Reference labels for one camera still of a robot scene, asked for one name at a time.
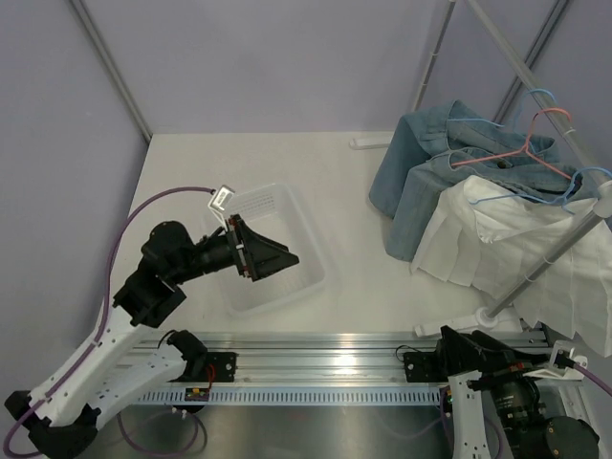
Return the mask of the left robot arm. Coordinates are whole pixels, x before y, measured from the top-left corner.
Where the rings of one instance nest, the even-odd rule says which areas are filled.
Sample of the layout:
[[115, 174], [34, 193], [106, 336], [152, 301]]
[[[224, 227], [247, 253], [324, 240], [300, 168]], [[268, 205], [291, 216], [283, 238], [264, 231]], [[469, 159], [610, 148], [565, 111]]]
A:
[[211, 383], [215, 361], [187, 330], [175, 331], [154, 354], [121, 378], [109, 371], [186, 300], [182, 284], [235, 268], [258, 281], [297, 265], [289, 248], [248, 227], [238, 214], [193, 242], [179, 222], [160, 223], [142, 246], [138, 268], [103, 308], [98, 328], [58, 372], [31, 391], [15, 391], [5, 407], [24, 427], [37, 454], [75, 458], [117, 414], [159, 383]]

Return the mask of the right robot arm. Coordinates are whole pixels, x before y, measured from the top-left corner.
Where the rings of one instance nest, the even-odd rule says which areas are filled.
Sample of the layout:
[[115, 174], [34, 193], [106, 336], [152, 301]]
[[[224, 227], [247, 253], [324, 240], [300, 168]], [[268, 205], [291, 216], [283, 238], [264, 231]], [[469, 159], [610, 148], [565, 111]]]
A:
[[489, 393], [515, 458], [596, 458], [600, 437], [586, 421], [548, 416], [537, 381], [580, 381], [588, 359], [563, 341], [548, 354], [519, 351], [476, 330], [445, 325], [431, 351], [399, 347], [410, 383], [438, 383], [442, 418], [453, 420], [455, 458], [488, 458], [483, 393]]

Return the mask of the denim skirt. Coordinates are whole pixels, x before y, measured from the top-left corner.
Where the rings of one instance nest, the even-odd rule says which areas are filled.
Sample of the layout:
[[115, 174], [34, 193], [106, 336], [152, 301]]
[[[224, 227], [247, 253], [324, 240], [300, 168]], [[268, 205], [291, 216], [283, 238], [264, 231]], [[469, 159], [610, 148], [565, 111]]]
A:
[[442, 191], [471, 175], [511, 192], [544, 200], [553, 200], [562, 194], [570, 180], [524, 154], [479, 164], [450, 165], [515, 151], [523, 143], [513, 134], [503, 134], [494, 140], [474, 133], [448, 136], [416, 135], [409, 129], [396, 131], [369, 192], [372, 205], [392, 220], [386, 252], [410, 262]]
[[567, 180], [539, 160], [561, 170], [556, 142], [506, 132], [480, 119], [460, 100], [400, 118], [369, 191], [371, 204], [397, 225], [427, 223], [439, 196], [471, 176], [514, 192], [551, 199]]

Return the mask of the pink wire hanger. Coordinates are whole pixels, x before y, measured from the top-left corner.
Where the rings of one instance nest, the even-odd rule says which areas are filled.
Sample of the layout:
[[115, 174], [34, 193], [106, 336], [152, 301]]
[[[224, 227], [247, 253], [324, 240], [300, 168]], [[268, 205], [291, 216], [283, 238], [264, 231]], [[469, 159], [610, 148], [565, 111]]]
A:
[[532, 136], [534, 134], [534, 128], [535, 128], [535, 125], [536, 125], [536, 119], [537, 119], [538, 116], [543, 115], [543, 114], [561, 114], [568, 121], [572, 120], [571, 114], [567, 110], [565, 110], [563, 108], [553, 107], [553, 108], [540, 109], [538, 112], [536, 112], [534, 114], [534, 116], [532, 118], [532, 121], [530, 123], [529, 129], [528, 129], [526, 140], [525, 140], [523, 145], [518, 150], [510, 151], [510, 152], [505, 152], [505, 153], [501, 153], [501, 154], [496, 154], [496, 155], [491, 155], [491, 156], [488, 156], [488, 157], [483, 157], [483, 158], [478, 158], [478, 159], [459, 161], [459, 162], [451, 163], [450, 165], [452, 167], [456, 167], [456, 166], [463, 166], [463, 165], [469, 165], [469, 164], [479, 164], [479, 163], [483, 163], [483, 162], [487, 162], [487, 161], [506, 159], [506, 158], [509, 158], [509, 157], [525, 154], [527, 157], [531, 158], [532, 160], [536, 161], [537, 163], [539, 163], [539, 164], [545, 166], [546, 168], [552, 170], [557, 175], [559, 175], [559, 176], [561, 176], [561, 177], [563, 177], [565, 179], [570, 179], [570, 176], [567, 173], [563, 172], [562, 170], [558, 169], [557, 167], [555, 167], [555, 166], [545, 162], [544, 160], [540, 159], [538, 156], [536, 156], [531, 151], [531, 139], [532, 139]]

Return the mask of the blue wire hanger front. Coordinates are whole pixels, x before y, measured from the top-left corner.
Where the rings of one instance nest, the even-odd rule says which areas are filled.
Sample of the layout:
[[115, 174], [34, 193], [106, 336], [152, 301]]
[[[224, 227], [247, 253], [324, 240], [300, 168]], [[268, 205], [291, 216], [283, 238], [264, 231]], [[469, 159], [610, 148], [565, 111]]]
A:
[[578, 169], [571, 177], [570, 184], [566, 188], [566, 190], [560, 194], [558, 197], [553, 200], [544, 200], [541, 198], [537, 198], [534, 195], [526, 194], [526, 193], [511, 193], [506, 195], [492, 196], [487, 198], [480, 198], [474, 201], [469, 200], [469, 203], [473, 206], [478, 204], [489, 202], [489, 201], [497, 201], [501, 199], [513, 199], [513, 198], [522, 198], [526, 199], [530, 202], [546, 205], [546, 206], [556, 206], [560, 205], [561, 208], [567, 213], [573, 214], [573, 211], [567, 208], [569, 203], [569, 197], [575, 193], [575, 189], [577, 188], [578, 178], [579, 176], [583, 176], [587, 172], [599, 172], [603, 174], [606, 178], [610, 179], [612, 177], [611, 171], [600, 167], [600, 166], [586, 166]]

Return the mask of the blue wire hanger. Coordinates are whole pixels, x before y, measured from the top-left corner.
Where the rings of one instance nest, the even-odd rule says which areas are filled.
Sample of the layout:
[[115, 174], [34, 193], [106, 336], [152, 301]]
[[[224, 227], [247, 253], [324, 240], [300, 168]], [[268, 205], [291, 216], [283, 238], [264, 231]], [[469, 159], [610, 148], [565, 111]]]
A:
[[532, 90], [527, 90], [524, 93], [524, 95], [520, 97], [518, 105], [517, 105], [517, 108], [514, 110], [514, 114], [513, 114], [513, 117], [511, 119], [511, 128], [512, 128], [514, 133], [516, 132], [515, 128], [517, 127], [518, 119], [520, 118], [520, 116], [522, 115], [522, 112], [524, 110], [525, 100], [526, 100], [527, 96], [533, 96], [533, 95], [549, 96], [553, 102], [557, 101], [556, 97], [549, 90], [546, 90], [546, 89], [543, 89], [543, 88], [535, 88], [535, 89], [532, 89]]
[[603, 174], [606, 178], [610, 179], [612, 177], [611, 171], [600, 167], [600, 166], [586, 166], [578, 169], [571, 177], [570, 184], [566, 188], [566, 190], [560, 194], [558, 197], [553, 200], [544, 200], [541, 198], [537, 198], [534, 195], [526, 194], [526, 193], [511, 193], [506, 195], [492, 196], [487, 198], [480, 198], [474, 201], [469, 200], [469, 203], [473, 206], [478, 204], [489, 202], [489, 201], [497, 201], [501, 199], [513, 199], [513, 198], [522, 198], [526, 199], [530, 202], [546, 205], [546, 206], [556, 206], [560, 205], [561, 208], [567, 213], [573, 214], [573, 211], [567, 208], [569, 203], [569, 197], [575, 193], [575, 189], [577, 188], [578, 178], [579, 176], [583, 176], [587, 172], [599, 172]]

